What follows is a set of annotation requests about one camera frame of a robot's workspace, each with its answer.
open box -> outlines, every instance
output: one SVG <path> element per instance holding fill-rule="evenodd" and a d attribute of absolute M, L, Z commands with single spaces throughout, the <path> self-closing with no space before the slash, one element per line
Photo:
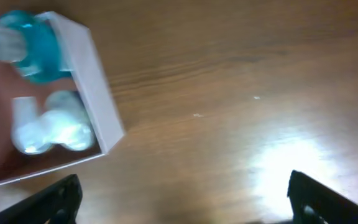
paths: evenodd
<path fill-rule="evenodd" d="M 12 65 L 0 62 L 0 185 L 103 156 L 124 135 L 89 29 L 55 12 L 37 17 L 47 21 L 55 32 L 64 58 L 61 69 L 71 71 L 73 78 L 37 85 L 22 79 Z M 41 107 L 48 95 L 57 90 L 78 90 L 96 144 L 80 152 L 55 145 L 43 154 L 22 154 L 11 141 L 12 99 L 35 96 Z"/>

brown wooden surface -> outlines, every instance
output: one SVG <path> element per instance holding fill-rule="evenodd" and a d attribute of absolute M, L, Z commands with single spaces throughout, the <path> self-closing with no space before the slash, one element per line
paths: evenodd
<path fill-rule="evenodd" d="M 0 0 L 88 26 L 127 136 L 0 187 L 0 210 L 77 173 L 78 223 L 290 218 L 292 169 L 358 203 L 358 1 Z"/>

black object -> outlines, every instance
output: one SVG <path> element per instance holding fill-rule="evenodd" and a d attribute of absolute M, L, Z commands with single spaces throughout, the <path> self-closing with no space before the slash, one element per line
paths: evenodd
<path fill-rule="evenodd" d="M 288 195 L 293 223 L 358 223 L 358 205 L 306 174 L 292 171 Z"/>
<path fill-rule="evenodd" d="M 76 174 L 0 212 L 0 224 L 74 224 L 82 200 Z"/>

wooden table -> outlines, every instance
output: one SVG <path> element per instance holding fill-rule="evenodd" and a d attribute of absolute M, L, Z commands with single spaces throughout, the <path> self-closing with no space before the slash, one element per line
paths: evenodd
<path fill-rule="evenodd" d="M 0 187 L 0 211 L 71 173 L 78 223 L 284 220 L 292 169 L 358 203 L 358 1 L 0 0 L 18 8 L 91 29 L 127 136 Z"/>

table surface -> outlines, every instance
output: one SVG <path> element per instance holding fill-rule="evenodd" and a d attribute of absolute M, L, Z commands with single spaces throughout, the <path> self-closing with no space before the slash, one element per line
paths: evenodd
<path fill-rule="evenodd" d="M 77 173 L 78 223 L 291 217 L 292 169 L 358 203 L 358 1 L 0 0 L 88 26 L 127 130 Z"/>

